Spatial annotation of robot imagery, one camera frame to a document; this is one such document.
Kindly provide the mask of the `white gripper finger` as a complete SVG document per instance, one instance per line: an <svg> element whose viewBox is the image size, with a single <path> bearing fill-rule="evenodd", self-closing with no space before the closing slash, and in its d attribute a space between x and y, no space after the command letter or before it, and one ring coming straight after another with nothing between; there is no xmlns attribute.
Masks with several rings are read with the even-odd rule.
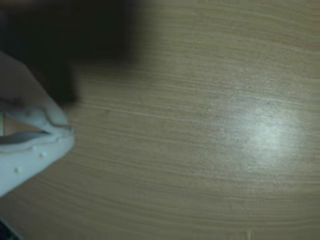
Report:
<svg viewBox="0 0 320 240"><path fill-rule="evenodd" d="M4 52L0 53L0 110L44 131L71 129L64 111L30 69Z"/></svg>
<svg viewBox="0 0 320 240"><path fill-rule="evenodd" d="M66 155L74 133L17 132L0 137L0 196L23 184Z"/></svg>

